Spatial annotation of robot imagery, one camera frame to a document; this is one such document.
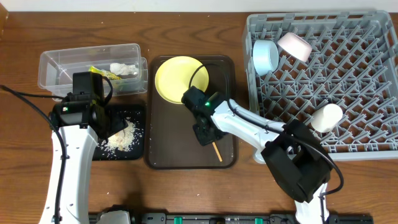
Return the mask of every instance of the table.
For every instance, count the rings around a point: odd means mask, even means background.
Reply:
[[[150,62],[158,55],[227,55],[235,62],[237,102],[248,108],[241,37],[250,13],[12,12],[0,41],[1,84],[29,93],[37,87],[43,51],[137,43]],[[398,14],[391,15],[398,30]],[[146,95],[115,98],[146,100]],[[54,101],[31,99],[45,113]],[[0,94],[0,223],[38,223],[47,195],[52,161],[51,131],[36,112]],[[327,197],[340,214],[370,214],[375,223],[398,219],[398,160],[337,162],[345,187]],[[332,174],[330,188],[338,185]],[[268,168],[252,159],[239,140],[239,160],[225,170],[148,168],[138,161],[93,162],[89,211],[126,204],[140,212],[294,212],[294,201]]]

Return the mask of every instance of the brown tray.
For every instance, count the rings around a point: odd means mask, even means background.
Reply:
[[[150,64],[149,100],[145,161],[153,169],[224,169],[231,167],[238,158],[236,139],[228,134],[216,144],[223,158],[220,162],[213,146],[201,146],[193,132],[195,118],[184,105],[165,101],[155,88],[155,74],[168,59],[176,56],[159,56]],[[235,70],[233,61],[227,56],[190,55],[202,63],[215,63],[229,74],[231,97],[235,93]],[[224,93],[225,80],[216,67],[208,67],[210,81],[206,94],[216,91]]]

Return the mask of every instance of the wooden stick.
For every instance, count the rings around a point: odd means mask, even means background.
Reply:
[[[221,158],[220,152],[218,151],[218,148],[217,148],[217,145],[216,145],[215,142],[213,142],[213,147],[214,147],[214,150],[215,150],[216,153],[217,153],[218,160],[220,160],[220,162],[222,162],[222,161],[223,161],[223,158]]]

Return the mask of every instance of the black tray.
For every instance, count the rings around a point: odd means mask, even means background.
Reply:
[[[168,59],[176,56],[160,56],[151,62],[149,75],[148,148],[144,159],[153,169],[223,169],[231,167],[238,158],[235,137],[226,135],[216,144],[223,158],[220,162],[213,146],[201,146],[193,132],[195,118],[184,105],[165,101],[155,88],[155,74]],[[231,96],[235,93],[234,63],[227,56],[192,56],[202,63],[215,63],[229,74]],[[206,94],[224,93],[225,80],[216,67],[207,67],[210,82]]]
[[[120,151],[116,149],[114,154],[105,151],[101,146],[95,148],[93,161],[115,161],[115,160],[134,160],[139,159],[144,151],[144,133],[145,133],[145,108],[141,105],[109,105],[105,108],[121,114],[123,118],[130,117],[129,121],[136,125],[134,132],[134,144],[130,145],[130,151]]]

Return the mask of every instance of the dish rack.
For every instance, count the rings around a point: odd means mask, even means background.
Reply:
[[[255,41],[276,43],[287,32],[312,46],[310,58],[301,62],[278,46],[277,70],[260,77],[252,59]],[[312,129],[332,159],[398,158],[398,40],[387,12],[253,14],[243,48],[252,112],[308,125],[314,111],[335,103],[344,112],[337,127]]]

